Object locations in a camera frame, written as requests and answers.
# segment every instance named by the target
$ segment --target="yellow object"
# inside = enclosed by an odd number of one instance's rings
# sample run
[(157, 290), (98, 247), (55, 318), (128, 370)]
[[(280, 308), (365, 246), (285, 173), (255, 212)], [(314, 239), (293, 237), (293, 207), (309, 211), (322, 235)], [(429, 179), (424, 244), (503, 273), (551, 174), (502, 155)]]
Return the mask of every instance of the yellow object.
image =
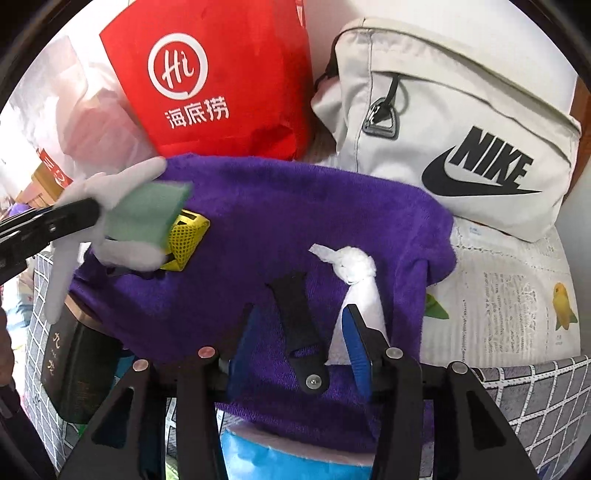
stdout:
[(167, 263), (162, 270), (180, 272), (209, 228), (209, 220), (198, 213), (182, 210), (168, 234)]
[(571, 323), (579, 322), (570, 308), (569, 294), (562, 283), (557, 283), (554, 286), (552, 305), (554, 305), (556, 311), (556, 330), (560, 327), (563, 327), (564, 330), (568, 330)]

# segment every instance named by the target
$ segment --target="nike logo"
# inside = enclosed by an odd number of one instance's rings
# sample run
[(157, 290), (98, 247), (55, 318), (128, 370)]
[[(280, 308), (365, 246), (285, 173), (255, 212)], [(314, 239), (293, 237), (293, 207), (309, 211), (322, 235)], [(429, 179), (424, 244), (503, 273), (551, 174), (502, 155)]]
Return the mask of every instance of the nike logo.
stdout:
[(493, 180), (495, 183), (464, 181), (451, 178), (445, 163), (455, 149), (450, 148), (433, 160), (423, 171), (423, 185), (431, 193), (443, 197), (468, 197), (490, 195), (524, 195), (539, 193), (538, 190), (520, 189), (517, 180), (527, 174), (526, 166), (534, 160), (513, 145), (494, 135), (486, 133), (478, 127), (472, 127), (466, 139), (451, 157), (449, 163), (459, 166), (465, 160), (463, 168), (476, 175)]

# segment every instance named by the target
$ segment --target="nike swoosh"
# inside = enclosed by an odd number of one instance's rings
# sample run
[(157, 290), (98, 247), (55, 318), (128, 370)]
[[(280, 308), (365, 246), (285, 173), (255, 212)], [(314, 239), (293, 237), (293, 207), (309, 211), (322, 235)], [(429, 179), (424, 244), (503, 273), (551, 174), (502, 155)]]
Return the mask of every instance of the nike swoosh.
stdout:
[(445, 161), (455, 147), (439, 155), (423, 171), (423, 185), (431, 193), (441, 197), (475, 197), (489, 195), (523, 195), (539, 193), (538, 190), (521, 190), (503, 185), (487, 183), (473, 183), (471, 181), (455, 180), (445, 171)]

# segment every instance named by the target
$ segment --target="white glove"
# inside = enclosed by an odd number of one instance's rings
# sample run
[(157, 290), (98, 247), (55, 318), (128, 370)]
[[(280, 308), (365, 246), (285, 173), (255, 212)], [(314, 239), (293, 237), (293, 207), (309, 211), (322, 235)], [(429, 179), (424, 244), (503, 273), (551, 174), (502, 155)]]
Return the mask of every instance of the white glove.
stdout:
[(78, 266), (80, 244), (91, 242), (96, 258), (103, 265), (121, 265), (138, 271), (160, 268), (165, 260), (164, 251), (145, 242), (121, 242), (105, 238), (105, 215), (127, 194), (148, 183), (166, 170), (166, 159), (154, 157), (131, 166), (115, 175), (98, 173), (87, 180), (74, 181), (61, 194), (55, 207), (94, 198), (101, 207), (96, 225), (53, 242), (53, 268), (47, 287), (45, 316), (48, 323), (57, 322), (66, 295)]
[(357, 305), (359, 313), (369, 328), (379, 330), (387, 339), (384, 311), (375, 283), (375, 262), (363, 250), (344, 247), (336, 252), (328, 247), (314, 244), (309, 250), (323, 262), (331, 263), (337, 277), (350, 285), (341, 305), (335, 324), (329, 357), (326, 365), (350, 365), (349, 352), (343, 336), (343, 309), (349, 304)]

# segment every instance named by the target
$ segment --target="green sponge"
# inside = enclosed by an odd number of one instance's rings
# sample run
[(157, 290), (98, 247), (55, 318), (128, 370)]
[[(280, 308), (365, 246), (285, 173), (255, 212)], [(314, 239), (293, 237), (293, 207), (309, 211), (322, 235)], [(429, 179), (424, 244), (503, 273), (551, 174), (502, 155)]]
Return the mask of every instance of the green sponge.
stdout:
[(166, 248), (170, 229), (192, 187), (191, 183), (177, 181), (151, 181), (139, 186), (106, 214), (105, 236)]

